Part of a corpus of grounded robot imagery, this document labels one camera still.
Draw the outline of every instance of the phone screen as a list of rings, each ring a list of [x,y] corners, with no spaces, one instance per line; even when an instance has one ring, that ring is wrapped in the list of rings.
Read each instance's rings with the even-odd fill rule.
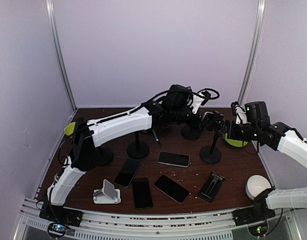
[[[134,159],[127,159],[124,162],[117,177],[115,178],[114,183],[121,187],[128,188],[139,166],[140,166],[140,161]]]
[[[188,155],[161,151],[158,157],[158,163],[178,166],[189,167],[190,157]]]
[[[153,207],[148,178],[142,177],[134,179],[132,181],[132,190],[135,209],[141,210]]]
[[[187,189],[183,188],[165,175],[162,175],[154,183],[154,186],[180,204],[183,203],[189,195]]]

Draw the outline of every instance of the yellow-green bowl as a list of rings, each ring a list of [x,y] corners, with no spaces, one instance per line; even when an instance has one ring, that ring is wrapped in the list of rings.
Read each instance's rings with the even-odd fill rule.
[[[233,139],[229,139],[227,138],[227,133],[225,134],[225,138],[224,140],[229,143],[231,146],[234,146],[236,148],[241,148],[244,147],[248,144],[247,141],[243,142],[243,141],[239,141],[239,140],[233,140]]]
[[[72,122],[72,123],[69,123],[65,128],[64,128],[64,134],[66,134],[67,136],[69,136],[70,134],[72,134],[75,130],[75,125],[76,125],[76,122]]]

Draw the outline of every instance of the white bowl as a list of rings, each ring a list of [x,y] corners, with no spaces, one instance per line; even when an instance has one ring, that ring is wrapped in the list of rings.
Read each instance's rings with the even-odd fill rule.
[[[272,186],[270,182],[263,176],[251,176],[245,185],[245,192],[251,200],[254,200],[265,189],[270,189]]]

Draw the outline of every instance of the white partition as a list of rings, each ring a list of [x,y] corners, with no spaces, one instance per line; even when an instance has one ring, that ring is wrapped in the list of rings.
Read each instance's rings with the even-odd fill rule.
[[[284,122],[307,138],[307,0],[268,1],[247,101],[265,101],[272,123]],[[260,154],[278,188],[307,186],[302,165],[266,146]],[[307,240],[307,210],[296,212]]]
[[[0,240],[70,119],[45,0],[0,0]]]
[[[55,0],[78,107],[131,107],[171,84],[214,88],[228,107],[244,78],[256,0]]]

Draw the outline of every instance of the brown wooden table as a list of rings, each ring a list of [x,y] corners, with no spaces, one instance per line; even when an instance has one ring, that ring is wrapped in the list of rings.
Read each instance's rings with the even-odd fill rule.
[[[82,116],[86,120],[98,119],[125,110],[125,108],[79,109],[74,119]],[[229,108],[205,108],[201,110],[203,112],[216,110],[224,114],[226,119],[232,119],[231,109]],[[114,152],[112,163],[87,172],[68,195],[65,206],[121,214],[182,214],[240,208],[251,205],[252,201],[245,192],[248,178],[252,175],[262,175],[268,179],[264,166],[258,155],[255,154],[256,151],[252,144],[249,143],[245,147],[245,150],[253,153],[248,154],[242,147],[230,146],[224,140],[219,139],[217,147],[222,153],[222,159],[217,164],[207,164],[200,159],[199,150],[203,146],[211,145],[214,133],[205,131],[199,139],[188,140],[181,136],[181,128],[182,125],[171,125],[167,129],[158,129],[157,133],[162,147],[159,147],[152,136],[140,135],[140,140],[149,144],[150,154],[140,160],[141,165],[135,178],[147,177],[149,179],[153,208],[135,209],[132,186],[129,188],[117,187],[121,190],[122,201],[120,204],[107,205],[94,204],[93,202],[94,189],[101,189],[104,179],[114,183],[119,170],[125,160],[129,158],[127,146],[135,140],[133,133],[104,144],[104,147],[109,147]],[[70,144],[64,145],[62,155],[67,154],[69,149]],[[158,155],[161,151],[189,155],[189,167],[183,168],[157,163]],[[52,184],[54,175],[60,169],[61,166],[58,163],[56,154],[42,183],[38,199],[42,198],[42,194]],[[210,171],[214,171],[226,178],[213,203],[208,203],[197,196],[202,185],[210,176]],[[166,175],[189,190],[190,195],[182,204],[175,202],[154,187],[154,182],[161,175]]]

